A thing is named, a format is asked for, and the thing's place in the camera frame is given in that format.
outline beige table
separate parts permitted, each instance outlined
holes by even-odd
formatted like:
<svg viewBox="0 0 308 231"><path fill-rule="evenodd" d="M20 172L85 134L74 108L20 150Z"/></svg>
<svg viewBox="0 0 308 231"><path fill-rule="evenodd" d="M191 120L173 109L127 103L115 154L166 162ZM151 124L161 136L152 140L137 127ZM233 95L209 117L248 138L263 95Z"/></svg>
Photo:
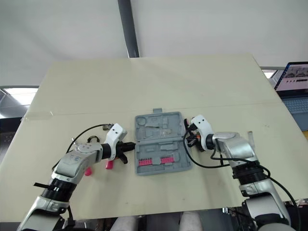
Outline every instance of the beige table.
<svg viewBox="0 0 308 231"><path fill-rule="evenodd" d="M20 221L47 183L71 138L99 123L119 123L134 141L134 117L162 107L183 117L203 114L215 131L252 130L261 164L290 190L308 197L308 142L249 54L55 63L0 166L0 221ZM101 128L89 131L102 139ZM214 164L208 153L193 156ZM231 169L202 169L140 177L128 164L104 161L71 198L76 219L105 218L240 205ZM282 199L288 200L278 189Z"/></svg>

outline black cable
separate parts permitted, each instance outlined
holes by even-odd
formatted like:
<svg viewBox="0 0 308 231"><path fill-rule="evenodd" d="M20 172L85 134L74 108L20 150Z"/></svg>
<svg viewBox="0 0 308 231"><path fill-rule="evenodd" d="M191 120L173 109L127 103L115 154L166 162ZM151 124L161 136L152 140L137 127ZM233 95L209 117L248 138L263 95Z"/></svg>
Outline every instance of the black cable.
<svg viewBox="0 0 308 231"><path fill-rule="evenodd" d="M198 166L200 166L200 167L204 167L204 168L219 168L219 167L229 166L229 164L228 164L228 165L220 165L220 166L204 166L204 165L201 165L201 164L197 163L197 162L191 157L191 155L189 154L189 152L188 152L188 150L187 150L187 147L186 147L185 138L186 138L188 132L189 132L189 131L186 131L186 132L185 132L185 135L183 136L183 145L184 145L184 149L185 149L185 151L186 151L187 156L191 159L192 162L194 162L196 165L198 165ZM223 160L227 160L227 161L243 161L243 162L246 162L246 163L252 163L252 162L253 162L253 161L246 160L246 159L241 159L241 158L222 158L221 155L220 155L220 158L216 158L216 157L214 157L215 153L216 153L216 149L214 148L214 151L213 151L213 153L212 153L212 155L211 155L211 159L213 159L213 160L220 160L221 162L222 162ZM260 164L258 164L257 166L258 166L259 168L265 170L265 171L267 172L267 177L268 177L269 179L271 179L274 183L276 183L279 187L281 187L281 188L287 193L287 195L288 195L289 198L291 199L291 201L292 201L292 203L293 203L293 205L294 205L294 207L295 207L295 209L296 209L296 214L297 214L297 229L296 229L296 230L297 230L297 231L301 231L301 217L300 217L300 211L299 211L299 208L298 208L298 206L297 206L297 204L296 204L294 198L292 197L292 195L289 193L289 191L288 191L282 184L280 184L278 181L276 181L275 179L273 179L272 177L270 177L270 171L269 171L266 167L264 167L264 166L262 166L262 165L260 165Z"/></svg>
<svg viewBox="0 0 308 231"><path fill-rule="evenodd" d="M97 128L97 127L103 127L103 126L112 126L113 124L99 124L99 125L95 125L93 127L90 127L86 130L84 130L82 133L80 133L78 136L76 136L76 138L73 139L73 141L70 143L70 145L68 146L66 153L70 152L69 150L71 149L71 147L73 146L73 144L76 142L76 140L85 132L93 129L93 128ZM58 165L58 163L60 162L60 160L58 160L58 162L52 167L52 170L54 170L54 168Z"/></svg>
<svg viewBox="0 0 308 231"><path fill-rule="evenodd" d="M211 159L212 160L231 160L231 161L243 161L243 162L246 162L246 163L253 163L253 161L250 161L250 160L246 160L246 159L241 159L241 158L217 158L217 157L214 157L214 155L215 155L215 153L216 153L216 150L214 149L214 152L212 153L212 155L211 155ZM266 172L267 172L267 177L270 177L270 171L266 168L266 167L264 167L264 166L262 166L262 165L257 165L259 168L261 168L261 169L263 169L263 170L265 170Z"/></svg>
<svg viewBox="0 0 308 231"><path fill-rule="evenodd" d="M204 168L219 168L219 167L226 167L226 166L230 166L229 164L227 165L217 165L217 166L205 166L205 165L201 165L199 163L197 163L193 158L192 156L189 154L188 150L187 150L187 147L186 147L186 143L185 143L185 139L186 139L186 136L188 134L189 131L186 131L185 132L185 135L183 136L183 145L184 145L184 149L185 149L185 152L187 154L187 156L190 158L190 160L192 162L194 162L196 165L200 166L200 167L204 167Z"/></svg>
<svg viewBox="0 0 308 231"><path fill-rule="evenodd" d="M67 207L67 211L68 211L68 218L71 219L71 220L74 220L73 213L72 213L72 210L71 210L71 206Z"/></svg>
<svg viewBox="0 0 308 231"><path fill-rule="evenodd" d="M271 181L273 181L275 184L277 184L280 188L282 188L282 190L285 191L285 193L289 196L289 198L291 199L293 206L296 209L296 215L297 215L297 231L301 230L301 217L300 217L300 211L299 208L294 200L294 198L292 197L292 195L290 194L290 192L282 185L280 184L277 180L273 179L272 177L269 177L271 179Z"/></svg>

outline silver robot arm segment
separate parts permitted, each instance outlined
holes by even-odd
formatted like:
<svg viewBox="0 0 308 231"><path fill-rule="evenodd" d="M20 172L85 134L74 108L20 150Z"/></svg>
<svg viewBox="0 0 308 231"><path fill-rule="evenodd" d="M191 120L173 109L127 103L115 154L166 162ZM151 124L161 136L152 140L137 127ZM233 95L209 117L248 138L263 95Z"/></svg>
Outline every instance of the silver robot arm segment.
<svg viewBox="0 0 308 231"><path fill-rule="evenodd" d="M61 229L64 224L61 214L68 209L69 199L86 169L107 158L113 160L119 157L125 162L123 159L126 157L123 152L134 149L135 143L121 142L126 134L127 132L120 125L114 124L107 133L104 144L97 142L80 144L66 153L55 167L49 184L35 184L45 189L36 198L17 231Z"/></svg>
<svg viewBox="0 0 308 231"><path fill-rule="evenodd" d="M225 160L229 159L233 178L239 180L242 195L249 197L243 206L248 209L253 219L266 220L272 224L286 224L289 230L293 230L284 203L271 179L260 168L256 153L246 139L236 132L213 133L210 124L202 115L192 119L191 129L200 134L200 142L205 151L215 149L225 154Z"/></svg>

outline laptop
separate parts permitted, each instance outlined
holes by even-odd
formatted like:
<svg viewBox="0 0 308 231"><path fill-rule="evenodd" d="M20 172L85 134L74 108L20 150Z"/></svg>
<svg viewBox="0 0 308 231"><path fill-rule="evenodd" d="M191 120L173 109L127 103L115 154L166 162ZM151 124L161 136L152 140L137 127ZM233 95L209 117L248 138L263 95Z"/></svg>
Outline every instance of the laptop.
<svg viewBox="0 0 308 231"><path fill-rule="evenodd" d="M308 130L308 62L288 63L275 90L302 131Z"/></svg>

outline open plastic case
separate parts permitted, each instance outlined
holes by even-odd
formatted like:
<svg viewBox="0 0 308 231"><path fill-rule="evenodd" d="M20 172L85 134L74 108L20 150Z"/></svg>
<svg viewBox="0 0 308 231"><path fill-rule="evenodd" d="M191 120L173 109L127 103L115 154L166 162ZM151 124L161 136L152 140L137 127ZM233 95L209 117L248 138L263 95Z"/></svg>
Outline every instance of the open plastic case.
<svg viewBox="0 0 308 231"><path fill-rule="evenodd" d="M185 128L180 112L162 113L161 108L153 109L153 114L136 116L135 127L135 166L138 175L192 168L183 147Z"/></svg>

